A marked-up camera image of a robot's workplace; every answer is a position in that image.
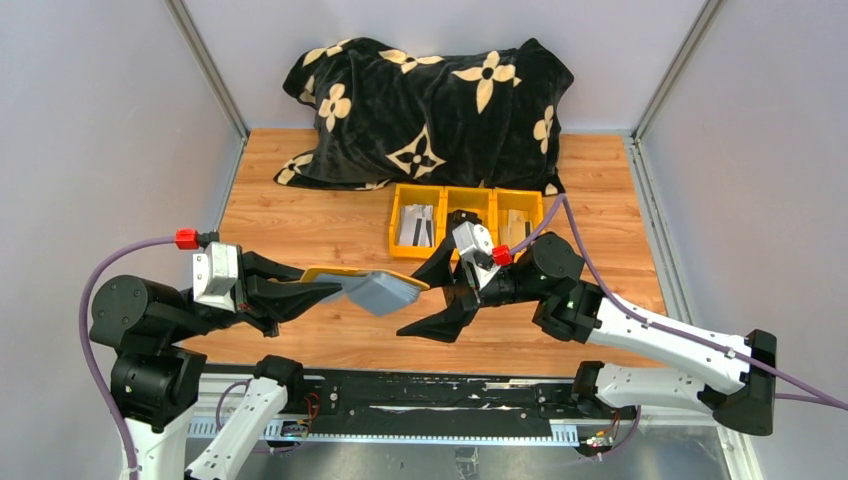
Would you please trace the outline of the yellow leather card holder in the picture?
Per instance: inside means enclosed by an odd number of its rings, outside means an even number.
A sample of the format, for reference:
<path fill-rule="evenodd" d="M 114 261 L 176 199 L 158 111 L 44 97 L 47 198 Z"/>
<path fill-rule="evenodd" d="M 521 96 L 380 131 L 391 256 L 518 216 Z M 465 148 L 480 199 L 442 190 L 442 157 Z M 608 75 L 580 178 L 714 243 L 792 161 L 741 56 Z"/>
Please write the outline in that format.
<path fill-rule="evenodd" d="M 431 287 L 420 280 L 387 269 L 312 266 L 304 271 L 302 283 L 335 283 L 341 290 L 322 304 L 347 298 L 375 317 L 383 317 L 416 303 Z"/>

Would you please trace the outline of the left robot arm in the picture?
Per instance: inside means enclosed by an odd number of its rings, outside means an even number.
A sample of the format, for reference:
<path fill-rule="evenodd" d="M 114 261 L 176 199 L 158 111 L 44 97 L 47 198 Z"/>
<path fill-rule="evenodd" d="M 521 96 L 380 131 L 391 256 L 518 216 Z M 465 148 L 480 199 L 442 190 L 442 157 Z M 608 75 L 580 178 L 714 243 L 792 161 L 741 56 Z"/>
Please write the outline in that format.
<path fill-rule="evenodd" d="M 269 355 L 259 361 L 234 412 L 193 461 L 185 458 L 207 358 L 186 339 L 244 323 L 267 337 L 321 300 L 336 283 L 305 283 L 302 271 L 239 246 L 213 242 L 194 256 L 185 290 L 132 275 L 107 281 L 91 307 L 90 339 L 113 348 L 108 398 L 129 438 L 133 479 L 233 479 L 279 413 L 302 416 L 307 433 L 327 408 L 301 363 Z"/>

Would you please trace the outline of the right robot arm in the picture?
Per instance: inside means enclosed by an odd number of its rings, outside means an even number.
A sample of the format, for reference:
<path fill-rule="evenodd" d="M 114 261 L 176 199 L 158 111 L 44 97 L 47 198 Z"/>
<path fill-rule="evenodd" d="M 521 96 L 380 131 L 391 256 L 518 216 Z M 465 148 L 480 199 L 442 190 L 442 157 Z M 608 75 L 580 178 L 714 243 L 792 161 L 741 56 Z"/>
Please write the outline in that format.
<path fill-rule="evenodd" d="M 586 282 L 584 259 L 559 235 L 533 240 L 516 259 L 460 234 L 446 238 L 415 278 L 439 288 L 445 308 L 398 330 L 401 337 L 456 341 L 485 308 L 531 303 L 533 323 L 563 342 L 629 350 L 653 359 L 647 369 L 585 361 L 568 404 L 587 415 L 649 405 L 709 415 L 749 435 L 774 428 L 776 338 L 753 330 L 716 333 L 644 310 Z"/>

